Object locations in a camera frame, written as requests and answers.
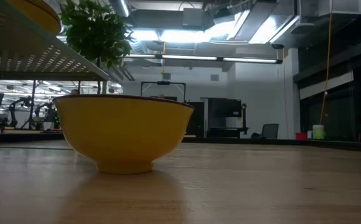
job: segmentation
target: chair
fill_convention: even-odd
[[[279,124],[264,124],[262,127],[262,134],[253,133],[252,139],[277,139],[279,131]]]

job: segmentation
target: table surface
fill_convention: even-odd
[[[63,141],[6,147],[0,223],[361,223],[361,152],[181,144],[153,172],[107,175]]]

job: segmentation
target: table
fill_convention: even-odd
[[[361,152],[183,143],[106,175],[47,145],[0,145],[0,223],[361,223]]]

